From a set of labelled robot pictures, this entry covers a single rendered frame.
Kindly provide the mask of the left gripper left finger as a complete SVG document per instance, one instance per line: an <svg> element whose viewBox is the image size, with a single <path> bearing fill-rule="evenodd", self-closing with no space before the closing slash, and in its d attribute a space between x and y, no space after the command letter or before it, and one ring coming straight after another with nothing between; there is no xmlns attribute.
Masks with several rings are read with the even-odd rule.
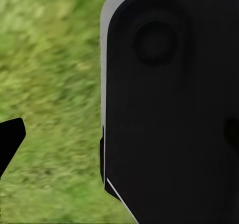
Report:
<svg viewBox="0 0 239 224"><path fill-rule="evenodd" d="M0 177L26 137L22 118L0 123Z"/></svg>

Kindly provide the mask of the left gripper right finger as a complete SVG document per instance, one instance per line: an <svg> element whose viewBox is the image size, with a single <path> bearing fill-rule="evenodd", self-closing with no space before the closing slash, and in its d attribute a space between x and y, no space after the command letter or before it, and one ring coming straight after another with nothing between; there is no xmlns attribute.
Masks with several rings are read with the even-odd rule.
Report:
<svg viewBox="0 0 239 224"><path fill-rule="evenodd" d="M224 125L223 135L239 157L239 119L228 117Z"/></svg>

